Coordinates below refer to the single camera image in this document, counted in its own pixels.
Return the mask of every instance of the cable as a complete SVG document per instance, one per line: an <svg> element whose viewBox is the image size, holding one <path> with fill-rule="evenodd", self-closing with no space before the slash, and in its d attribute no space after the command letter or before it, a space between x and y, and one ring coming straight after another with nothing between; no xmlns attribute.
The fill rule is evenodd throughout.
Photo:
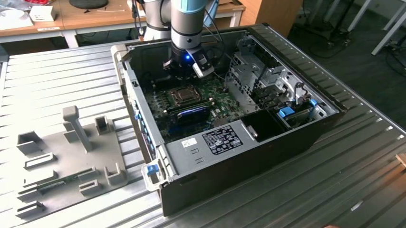
<svg viewBox="0 0 406 228"><path fill-rule="evenodd" d="M302 1L302 8L304 8L304 14L305 14L305 18L306 18L306 23L308 23L308 25L310 25L309 18L308 18L308 15L306 15L305 1L306 0Z"/></svg>
<svg viewBox="0 0 406 228"><path fill-rule="evenodd" d="M91 35L85 35L85 34L82 34L85 37L94 37L95 35L97 35L97 33L94 32L94 34L91 34Z"/></svg>
<svg viewBox="0 0 406 228"><path fill-rule="evenodd" d="M225 78L221 77L221 75L217 74L217 72L214 72L216 76L218 76L224 81L226 81Z"/></svg>
<svg viewBox="0 0 406 228"><path fill-rule="evenodd" d="M314 47L316 47L316 44L309 48L309 52L310 52L314 56L317 56L317 57L320 57L320 58L324 58L324 59L330 59L330 58L336 57L336 56L346 49L346 46L344 46L344 48L340 49L334 54L332 54L332 55L329 55L329 56L321 56L320 54L314 53L314 51L313 51L313 48L314 48Z"/></svg>
<svg viewBox="0 0 406 228"><path fill-rule="evenodd" d="M405 69L404 63L400 61L400 59L393 55L393 53L392 53L390 51L386 53L386 58L385 58L385 60L386 60L386 65L390 67L390 69L392 69L400 76L402 76L404 78L406 78L405 74L404 74L402 72L400 72L400 71L393 67L392 63L389 62L389 56L390 56L390 55L396 58L397 62L401 63L401 65L402 65L402 67L404 67L404 69Z"/></svg>
<svg viewBox="0 0 406 228"><path fill-rule="evenodd" d="M218 27L217 27L217 23L216 23L216 20L213 19L213 17L210 16L210 13L209 13L209 11L208 11L208 9L205 8L205 11L206 11L206 13L208 13L208 16L209 16L209 18L210 18L210 20L212 20L212 22L213 22L213 24L214 24L214 26L216 26L216 31L217 31L217 33L218 33L218 36L221 37L221 40L222 40L222 42L225 43L225 41L224 41L224 37L222 37L222 34L221 34L221 32L220 32L220 30L218 30Z"/></svg>
<svg viewBox="0 0 406 228"><path fill-rule="evenodd" d="M138 8L138 4L137 4L137 0L133 0L133 18L134 18L134 24L135 24L135 30L139 34L139 36L145 36L146 35L146 29L142 28L142 23L141 23L141 12L139 12L139 8Z"/></svg>
<svg viewBox="0 0 406 228"><path fill-rule="evenodd" d="M402 65L402 67L406 69L405 64L402 63L402 61L398 59L398 57L394 55L394 53L390 51L389 52L392 54L392 56L394 57L396 61Z"/></svg>
<svg viewBox="0 0 406 228"><path fill-rule="evenodd" d="M212 35L214 36L214 38L218 40L218 42L221 42L221 43L224 44L224 52L222 52L222 54L221 54L221 57L218 58L218 60L221 61L221 59L224 58L225 52L226 52L226 43L225 43L222 34L221 34L220 30L218 30L216 20L214 20L213 17L210 16L210 13L209 13L209 11L208 11L206 8L205 8L205 11L206 11L206 13L208 13L208 16L209 16L209 18L210 18L210 20L212 20L214 26L216 26L216 29L217 29L217 33L218 33L220 39L218 39L218 37L216 36L216 34L213 33L212 29L210 29L205 24L203 24L203 25L205 25L206 29L209 30L209 32L212 33Z"/></svg>
<svg viewBox="0 0 406 228"><path fill-rule="evenodd" d="M165 5L165 0L161 0L161 6L159 6L161 23L163 24L163 26L170 27L170 23L165 22L165 20L163 20L163 5Z"/></svg>

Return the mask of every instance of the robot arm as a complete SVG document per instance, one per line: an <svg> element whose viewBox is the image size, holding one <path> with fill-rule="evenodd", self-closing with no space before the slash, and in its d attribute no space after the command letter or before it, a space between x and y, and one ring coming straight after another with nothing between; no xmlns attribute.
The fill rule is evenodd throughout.
<svg viewBox="0 0 406 228"><path fill-rule="evenodd" d="M187 74L193 67L198 77L214 72L213 63L202 48L203 25L212 26L218 0L145 0L147 15L146 40L173 39L173 55L165 68Z"/></svg>

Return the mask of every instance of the label sticker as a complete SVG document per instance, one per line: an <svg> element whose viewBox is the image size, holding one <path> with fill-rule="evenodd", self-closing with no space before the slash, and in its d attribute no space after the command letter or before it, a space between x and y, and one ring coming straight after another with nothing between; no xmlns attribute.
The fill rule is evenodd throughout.
<svg viewBox="0 0 406 228"><path fill-rule="evenodd" d="M61 30L61 27L51 27L51 28L41 28L38 31L50 31L50 30Z"/></svg>
<svg viewBox="0 0 406 228"><path fill-rule="evenodd" d="M197 141L195 138L191 138L191 139L187 139L187 140L182 141L183 148L187 148L189 146L193 146L197 143L198 143L198 141Z"/></svg>
<svg viewBox="0 0 406 228"><path fill-rule="evenodd" d="M232 126L226 126L208 134L203 134L205 141L214 155L220 155L229 150L244 145Z"/></svg>

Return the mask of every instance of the metal work surface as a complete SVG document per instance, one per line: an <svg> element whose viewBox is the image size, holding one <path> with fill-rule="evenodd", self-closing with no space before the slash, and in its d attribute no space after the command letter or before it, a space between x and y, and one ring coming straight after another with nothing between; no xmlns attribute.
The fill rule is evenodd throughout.
<svg viewBox="0 0 406 228"><path fill-rule="evenodd" d="M406 225L406 175L396 159L406 149L405 132L344 86L272 29L264 35L300 68L312 75L349 113L312 149L252 178L221 195L171 217L162 216L157 192L149 192L141 176L142 155L119 95L110 46L93 46L11 57L2 70L2 106L33 99L45 102L22 112L78 101L82 118L107 115L119 134L130 184L118 190L29 223L26 227L404 227ZM43 127L43 134L62 131ZM0 221L19 221L13 210L14 163L19 157L6 149L13 132L0 139Z"/></svg>

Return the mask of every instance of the barcode sticker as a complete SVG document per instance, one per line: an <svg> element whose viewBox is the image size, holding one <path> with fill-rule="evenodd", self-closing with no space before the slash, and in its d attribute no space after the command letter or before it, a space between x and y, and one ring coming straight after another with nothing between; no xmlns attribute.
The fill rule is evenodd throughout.
<svg viewBox="0 0 406 228"><path fill-rule="evenodd" d="M50 31L50 30L61 30L61 27L51 27L51 28L41 28L38 31Z"/></svg>

